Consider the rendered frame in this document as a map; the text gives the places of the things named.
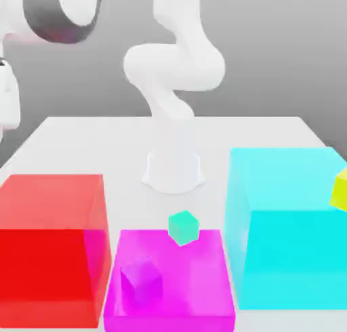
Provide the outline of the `large red box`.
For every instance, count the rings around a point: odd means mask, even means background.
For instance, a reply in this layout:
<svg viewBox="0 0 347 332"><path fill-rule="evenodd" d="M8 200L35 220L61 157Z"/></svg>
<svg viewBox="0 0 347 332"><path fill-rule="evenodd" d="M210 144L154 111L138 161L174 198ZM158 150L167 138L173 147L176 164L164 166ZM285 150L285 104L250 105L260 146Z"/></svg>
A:
<svg viewBox="0 0 347 332"><path fill-rule="evenodd" d="M0 185L0 327L95 328L111 266L100 174Z"/></svg>

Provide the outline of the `small yellow cube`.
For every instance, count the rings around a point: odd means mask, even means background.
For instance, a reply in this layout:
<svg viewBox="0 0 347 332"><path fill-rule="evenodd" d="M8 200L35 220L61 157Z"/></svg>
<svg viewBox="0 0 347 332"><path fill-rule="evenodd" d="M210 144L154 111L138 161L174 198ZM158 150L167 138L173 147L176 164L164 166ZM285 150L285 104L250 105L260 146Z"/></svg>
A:
<svg viewBox="0 0 347 332"><path fill-rule="evenodd" d="M329 203L347 212L347 167L336 175Z"/></svg>

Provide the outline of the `large cyan box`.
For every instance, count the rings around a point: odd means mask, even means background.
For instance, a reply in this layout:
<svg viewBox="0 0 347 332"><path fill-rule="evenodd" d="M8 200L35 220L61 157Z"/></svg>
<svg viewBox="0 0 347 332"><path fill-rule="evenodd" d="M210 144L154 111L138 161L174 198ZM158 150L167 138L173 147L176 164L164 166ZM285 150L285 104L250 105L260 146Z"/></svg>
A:
<svg viewBox="0 0 347 332"><path fill-rule="evenodd" d="M224 235L242 310L347 310L347 212L330 147L233 148Z"/></svg>

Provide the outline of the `large magenta box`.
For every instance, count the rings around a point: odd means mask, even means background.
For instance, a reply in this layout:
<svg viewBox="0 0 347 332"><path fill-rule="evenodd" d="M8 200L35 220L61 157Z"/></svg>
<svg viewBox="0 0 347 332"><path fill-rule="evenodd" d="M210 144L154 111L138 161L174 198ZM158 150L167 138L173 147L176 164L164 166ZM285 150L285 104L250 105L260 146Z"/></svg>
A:
<svg viewBox="0 0 347 332"><path fill-rule="evenodd" d="M121 266L151 257L163 273L163 297L132 306ZM234 332L235 309L219 230L179 246L167 230L122 230L104 307L105 332Z"/></svg>

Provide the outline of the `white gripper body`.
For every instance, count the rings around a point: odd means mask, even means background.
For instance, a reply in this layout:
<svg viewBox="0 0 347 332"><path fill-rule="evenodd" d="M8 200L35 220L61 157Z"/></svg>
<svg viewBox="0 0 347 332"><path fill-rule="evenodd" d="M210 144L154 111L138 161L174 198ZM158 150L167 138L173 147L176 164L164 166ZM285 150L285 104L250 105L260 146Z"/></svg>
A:
<svg viewBox="0 0 347 332"><path fill-rule="evenodd" d="M0 129L16 129L20 124L18 82L8 62L0 62Z"/></svg>

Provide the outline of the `small green cube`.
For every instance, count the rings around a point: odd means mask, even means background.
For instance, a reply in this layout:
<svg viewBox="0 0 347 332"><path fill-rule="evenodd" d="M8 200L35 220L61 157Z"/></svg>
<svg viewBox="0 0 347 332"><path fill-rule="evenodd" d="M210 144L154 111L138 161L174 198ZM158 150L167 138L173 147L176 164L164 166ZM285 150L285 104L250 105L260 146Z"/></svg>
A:
<svg viewBox="0 0 347 332"><path fill-rule="evenodd" d="M168 217L168 234L179 245L185 246L199 238L199 221L189 211Z"/></svg>

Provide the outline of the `small purple cube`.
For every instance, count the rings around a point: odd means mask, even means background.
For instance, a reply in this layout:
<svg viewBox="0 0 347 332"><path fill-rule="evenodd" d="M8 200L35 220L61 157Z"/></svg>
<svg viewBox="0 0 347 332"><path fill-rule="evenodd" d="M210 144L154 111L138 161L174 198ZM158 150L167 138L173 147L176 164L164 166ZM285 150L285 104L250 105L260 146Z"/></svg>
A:
<svg viewBox="0 0 347 332"><path fill-rule="evenodd" d="M147 306L163 297L163 273L151 257L121 266L121 289L132 306Z"/></svg>

